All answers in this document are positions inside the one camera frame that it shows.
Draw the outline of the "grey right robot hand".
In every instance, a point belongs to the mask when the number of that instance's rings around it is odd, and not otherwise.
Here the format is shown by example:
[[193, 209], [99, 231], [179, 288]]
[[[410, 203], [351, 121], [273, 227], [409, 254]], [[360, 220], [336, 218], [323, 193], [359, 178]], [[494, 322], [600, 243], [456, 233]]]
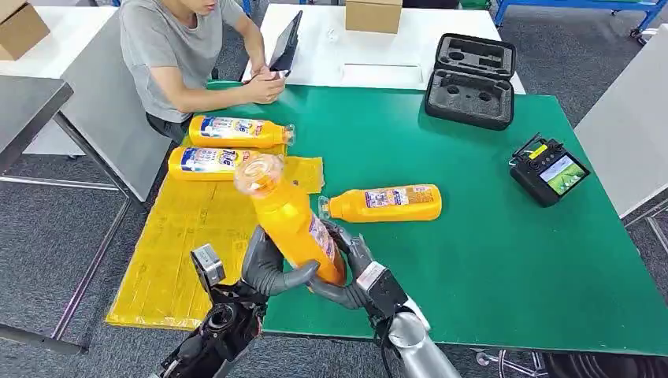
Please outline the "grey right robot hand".
[[356, 283], [356, 279], [372, 262], [373, 256], [361, 235], [353, 236], [345, 228], [330, 220], [323, 220], [330, 236], [339, 249], [345, 254], [347, 266], [353, 278], [345, 286], [336, 286], [326, 283], [316, 276], [309, 281], [310, 290], [323, 298], [338, 303], [347, 309], [359, 309], [369, 301], [367, 294]]

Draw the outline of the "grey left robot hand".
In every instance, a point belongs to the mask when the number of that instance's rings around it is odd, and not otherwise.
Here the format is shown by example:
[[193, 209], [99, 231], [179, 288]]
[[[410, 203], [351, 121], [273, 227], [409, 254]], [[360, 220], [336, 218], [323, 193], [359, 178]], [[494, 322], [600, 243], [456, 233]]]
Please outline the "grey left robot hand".
[[261, 226], [257, 226], [247, 245], [242, 265], [242, 280], [258, 293], [271, 297], [306, 284], [320, 264], [309, 260], [301, 267], [284, 272], [284, 256]]

